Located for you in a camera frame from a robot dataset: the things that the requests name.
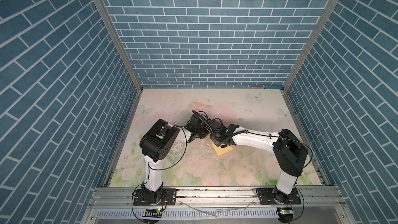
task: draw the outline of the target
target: floral mat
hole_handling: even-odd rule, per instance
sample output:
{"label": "floral mat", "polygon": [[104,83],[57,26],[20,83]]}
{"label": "floral mat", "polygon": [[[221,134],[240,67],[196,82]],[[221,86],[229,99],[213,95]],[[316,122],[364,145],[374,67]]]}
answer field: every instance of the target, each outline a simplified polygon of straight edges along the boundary
{"label": "floral mat", "polygon": [[[289,129],[301,140],[277,89],[144,89],[110,186],[134,187],[142,183],[142,136],[160,118],[171,125],[184,125],[192,110],[204,111],[209,118],[221,118],[225,126],[238,124],[263,132]],[[218,156],[211,142],[207,136],[187,144],[182,160],[162,172],[164,186],[276,185],[280,167],[270,152],[233,146],[233,150]],[[178,161],[184,148],[185,140],[174,142],[163,167]],[[312,163],[304,168],[297,184],[321,184]]]}

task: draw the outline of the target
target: brick wall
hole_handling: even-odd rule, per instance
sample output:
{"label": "brick wall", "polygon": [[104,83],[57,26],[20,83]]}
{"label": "brick wall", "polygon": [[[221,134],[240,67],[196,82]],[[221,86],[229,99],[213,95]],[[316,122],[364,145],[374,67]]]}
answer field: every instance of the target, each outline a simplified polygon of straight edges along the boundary
{"label": "brick wall", "polygon": [[281,88],[327,0],[104,0],[144,87]]}
{"label": "brick wall", "polygon": [[288,89],[357,223],[398,223],[397,10],[340,0]]}
{"label": "brick wall", "polygon": [[80,221],[136,93],[92,0],[0,0],[0,223]]}

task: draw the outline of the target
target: robotic arm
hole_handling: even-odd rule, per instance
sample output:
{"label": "robotic arm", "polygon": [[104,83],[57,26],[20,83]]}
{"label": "robotic arm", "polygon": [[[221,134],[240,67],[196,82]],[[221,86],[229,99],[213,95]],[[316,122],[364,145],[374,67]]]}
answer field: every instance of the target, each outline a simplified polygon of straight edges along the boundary
{"label": "robotic arm", "polygon": [[274,199],[287,204],[297,177],[301,175],[308,150],[296,136],[287,129],[281,132],[259,132],[231,124],[225,127],[216,119],[207,119],[193,111],[186,127],[176,127],[160,119],[142,137],[140,147],[148,164],[143,193],[149,203],[156,204],[162,195],[161,160],[166,157],[175,140],[192,142],[210,134],[216,146],[247,145],[274,153],[281,174],[273,190]]}

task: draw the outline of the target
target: yellow sticky note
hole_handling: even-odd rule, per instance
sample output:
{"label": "yellow sticky note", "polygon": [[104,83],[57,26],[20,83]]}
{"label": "yellow sticky note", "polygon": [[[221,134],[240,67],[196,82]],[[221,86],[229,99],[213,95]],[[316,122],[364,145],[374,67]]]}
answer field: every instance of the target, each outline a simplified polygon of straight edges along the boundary
{"label": "yellow sticky note", "polygon": [[207,136],[207,138],[209,139],[209,142],[213,146],[214,150],[216,151],[217,156],[220,156],[220,155],[224,154],[225,152],[229,152],[230,150],[233,150],[233,148],[231,146],[227,146],[225,148],[221,148],[221,146],[217,147],[214,144],[214,142],[210,139],[210,136]]}

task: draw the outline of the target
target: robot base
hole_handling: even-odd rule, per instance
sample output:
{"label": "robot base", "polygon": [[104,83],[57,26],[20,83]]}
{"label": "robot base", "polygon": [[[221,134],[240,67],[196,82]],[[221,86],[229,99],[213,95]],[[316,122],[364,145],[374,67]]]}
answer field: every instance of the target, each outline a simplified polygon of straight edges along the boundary
{"label": "robot base", "polygon": [[301,204],[301,199],[296,188],[292,189],[289,195],[289,199],[281,197],[274,194],[275,188],[258,188],[256,193],[259,196],[261,205],[271,205],[271,204]]}
{"label": "robot base", "polygon": [[[177,194],[177,189],[163,189],[162,190],[162,196],[164,195],[167,200],[167,205],[176,205],[176,194]],[[133,205],[134,206],[150,206],[154,204],[154,202],[147,197],[145,197],[145,194],[142,189],[137,189],[136,197],[134,199]],[[161,205],[162,201],[159,201],[155,205]]]}

